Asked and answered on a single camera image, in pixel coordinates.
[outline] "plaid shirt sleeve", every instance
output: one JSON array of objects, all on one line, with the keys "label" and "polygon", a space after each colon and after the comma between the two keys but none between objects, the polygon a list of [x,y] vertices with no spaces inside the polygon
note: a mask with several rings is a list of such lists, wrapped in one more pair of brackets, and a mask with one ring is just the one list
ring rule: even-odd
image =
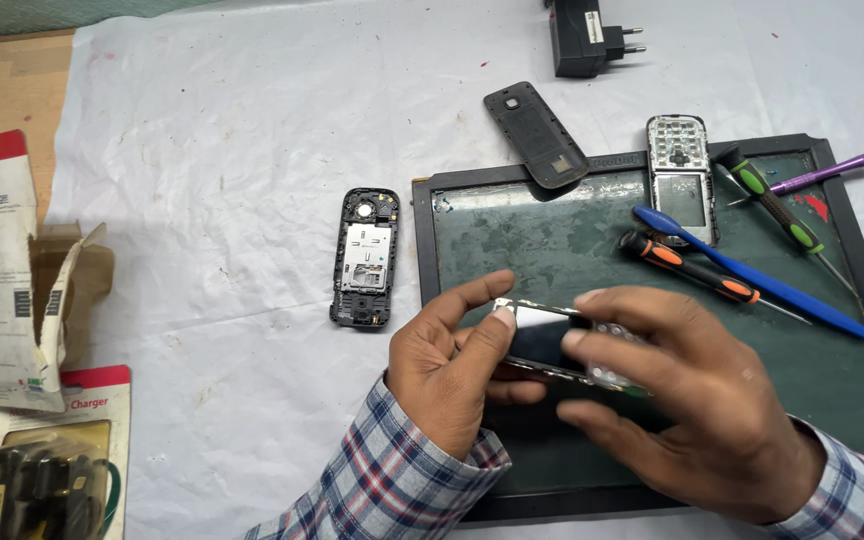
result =
[{"label": "plaid shirt sleeve", "polygon": [[464,462],[448,455],[379,379],[312,489],[239,538],[442,538],[511,466],[486,429]]},{"label": "plaid shirt sleeve", "polygon": [[822,442],[827,460],[815,494],[791,518],[765,529],[780,540],[864,539],[864,455],[799,421]]}]

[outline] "orange and black screwdriver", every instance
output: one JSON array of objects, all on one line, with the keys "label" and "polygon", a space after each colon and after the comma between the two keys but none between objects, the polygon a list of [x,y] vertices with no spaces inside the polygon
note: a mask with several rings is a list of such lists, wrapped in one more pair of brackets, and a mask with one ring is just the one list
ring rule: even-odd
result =
[{"label": "orange and black screwdriver", "polygon": [[678,254],[678,252],[672,251],[658,242],[653,242],[635,228],[630,228],[628,232],[622,235],[618,241],[618,247],[636,257],[641,257],[651,264],[661,266],[667,270],[674,270],[680,274],[689,276],[693,280],[702,282],[732,300],[738,300],[745,304],[759,303],[766,308],[772,308],[776,312],[788,315],[806,325],[812,324],[791,311],[762,300],[758,290],[751,288],[742,281],[734,277],[716,274],[704,266],[689,262]]}]

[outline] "blue brush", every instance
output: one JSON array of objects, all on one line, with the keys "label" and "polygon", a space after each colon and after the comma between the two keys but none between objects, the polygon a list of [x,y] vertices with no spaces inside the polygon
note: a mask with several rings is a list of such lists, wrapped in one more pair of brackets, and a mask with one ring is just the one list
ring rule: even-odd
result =
[{"label": "blue brush", "polygon": [[742,264],[737,260],[728,258],[719,251],[715,251],[702,240],[686,232],[674,219],[662,212],[648,206],[643,206],[642,204],[636,204],[631,209],[631,215],[655,233],[668,235],[669,237],[679,237],[692,244],[695,246],[695,249],[704,253],[715,264],[725,268],[739,279],[745,280],[753,286],[785,300],[792,306],[809,313],[817,319],[821,319],[836,328],[864,339],[864,325],[858,324],[842,311],[820,300],[816,300],[801,290],[792,288],[774,277],[766,276],[747,264]]}]

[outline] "black frame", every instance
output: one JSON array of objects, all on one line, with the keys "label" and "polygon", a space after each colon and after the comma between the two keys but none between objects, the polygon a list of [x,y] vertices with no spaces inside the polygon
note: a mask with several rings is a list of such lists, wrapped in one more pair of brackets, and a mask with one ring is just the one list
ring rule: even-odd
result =
[{"label": "black frame", "polygon": [[[712,156],[733,142],[750,158],[774,154],[809,153],[816,169],[835,165],[833,149],[824,138],[812,138],[805,133],[776,137],[751,138],[739,141],[709,143]],[[648,167],[645,152],[614,153],[588,158],[588,174],[598,175],[644,170]],[[422,305],[438,296],[439,266],[436,255],[435,224],[432,198],[437,190],[462,190],[512,183],[534,183],[524,165],[509,165],[491,169],[440,173],[412,184],[415,220],[415,248],[418,257],[418,282]],[[848,270],[853,277],[864,311],[864,238],[856,214],[839,176],[822,183],[828,211],[834,217]],[[569,186],[560,188],[568,191]],[[670,509],[686,504],[666,497],[645,486],[582,488],[534,495],[482,497],[462,521],[519,520],[570,516],[577,514]]]}]

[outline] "hand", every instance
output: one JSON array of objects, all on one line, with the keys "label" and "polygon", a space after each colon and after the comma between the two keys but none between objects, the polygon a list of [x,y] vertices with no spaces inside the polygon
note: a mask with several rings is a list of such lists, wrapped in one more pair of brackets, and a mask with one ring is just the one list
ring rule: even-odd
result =
[{"label": "hand", "polygon": [[562,350],[648,387],[678,425],[650,434],[589,400],[563,401],[560,419],[646,485],[696,507],[765,524],[786,520],[809,501],[825,451],[786,416],[756,352],[712,313],[689,297],[631,286],[585,293],[575,308],[652,344],[570,330]]},{"label": "hand", "polygon": [[505,403],[535,403],[546,386],[534,380],[491,380],[516,333],[507,309],[453,334],[462,316],[508,292],[516,277],[492,272],[429,301],[389,343],[385,385],[402,411],[438,448],[465,460],[482,424],[486,395]]}]

